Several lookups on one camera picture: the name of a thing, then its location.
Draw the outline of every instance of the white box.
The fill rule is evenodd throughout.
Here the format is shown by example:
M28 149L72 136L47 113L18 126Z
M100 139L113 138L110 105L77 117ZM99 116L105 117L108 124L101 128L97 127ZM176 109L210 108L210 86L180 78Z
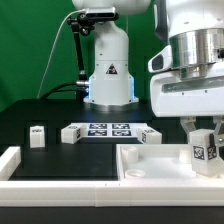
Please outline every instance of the white box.
M162 134L151 127L137 129L138 141L143 144L161 144Z
M213 130L200 129L189 133L192 145L192 170L206 176L220 171L219 148L214 144Z
M44 148L45 133L43 126L30 127L30 148Z
M83 135L86 126L80 123L71 123L69 126L61 130L61 142L74 144L80 140Z

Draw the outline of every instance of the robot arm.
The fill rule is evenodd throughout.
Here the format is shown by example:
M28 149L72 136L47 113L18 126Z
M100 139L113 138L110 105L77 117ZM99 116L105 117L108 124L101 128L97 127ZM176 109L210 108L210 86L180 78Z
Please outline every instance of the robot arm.
M117 14L144 12L150 1L73 0L77 9L85 9L81 22L94 22L90 30L95 34L95 71L89 78L89 95L84 98L86 107L100 111L125 111L137 105L134 80L128 71L129 39L113 21L118 18Z

